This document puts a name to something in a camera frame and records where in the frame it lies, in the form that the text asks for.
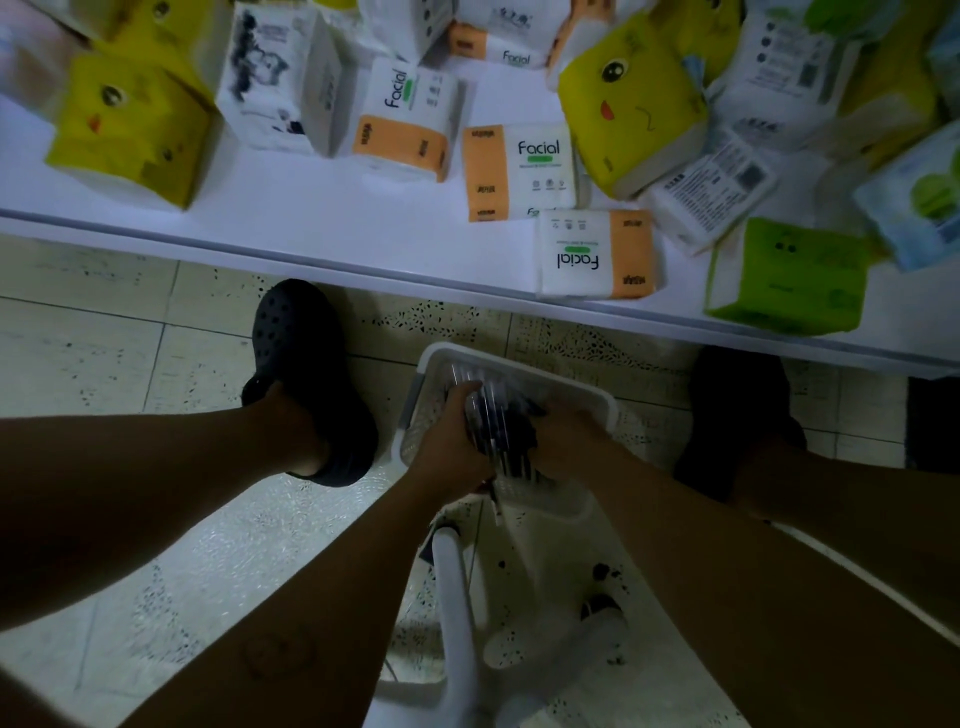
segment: stool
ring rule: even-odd
[[[516,728],[626,640],[620,609],[599,595],[584,605],[580,624],[544,654],[488,667],[474,646],[460,539],[452,528],[434,534],[433,559],[446,676],[426,685],[381,681],[364,728]]]

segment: yellow tissue pack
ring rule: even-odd
[[[136,0],[113,39],[94,47],[160,66],[213,108],[232,23],[228,0]]]
[[[161,68],[80,56],[47,164],[123,202],[186,209],[210,120]]]
[[[567,66],[557,93],[587,171],[617,200],[703,151],[707,104],[643,12]]]
[[[939,120],[940,92],[924,54],[947,16],[948,0],[910,0],[890,32],[861,55],[837,118],[811,141],[849,159],[894,137],[917,141]]]
[[[730,65],[742,13],[743,0],[673,0],[658,3],[650,21],[706,87]]]

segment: white shelf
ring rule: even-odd
[[[563,118],[539,72],[462,59],[441,66],[468,82],[461,127]],[[706,317],[708,255],[689,259],[669,244],[666,284],[648,299],[538,302],[533,223],[467,223],[459,144],[442,185],[389,182],[348,158],[365,76],[341,97],[337,158],[255,152],[223,133],[183,214],[117,204],[46,167],[53,129],[0,99],[0,232],[915,376],[960,370],[960,258],[909,275],[876,266],[860,328],[815,339]],[[793,161],[794,175],[765,209],[809,223],[811,185],[823,163]],[[595,206],[611,204],[601,197]]]

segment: black shoe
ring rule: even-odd
[[[326,296],[305,280],[279,283],[260,301],[252,336],[256,374],[244,387],[243,405],[283,382],[330,444],[324,469],[305,479],[342,488],[366,475],[376,455],[376,423],[350,381],[344,332]]]
[[[790,417],[790,383],[777,356],[704,347],[690,377],[693,434],[674,477],[725,502],[747,449],[779,435],[806,449],[800,424]]]

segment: speckled floor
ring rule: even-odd
[[[197,412],[234,406],[252,371],[247,339],[273,279],[188,263],[0,236],[0,417]],[[448,339],[607,389],[618,436],[669,467],[690,430],[685,384],[696,348],[527,316],[328,289],[358,384],[385,433],[396,427],[420,353]],[[906,380],[786,362],[811,449],[903,462]],[[0,665],[90,726],[115,726],[266,598],[381,494],[381,456],[347,492],[269,478],[199,523],[152,564],[84,602],[0,634]],[[621,659],[592,669],[530,725],[742,723],[686,647],[599,513],[573,526],[480,503],[451,509],[478,628],[494,665],[521,660],[563,628],[600,584],[631,624]],[[417,563],[385,676],[443,674],[433,577]]]

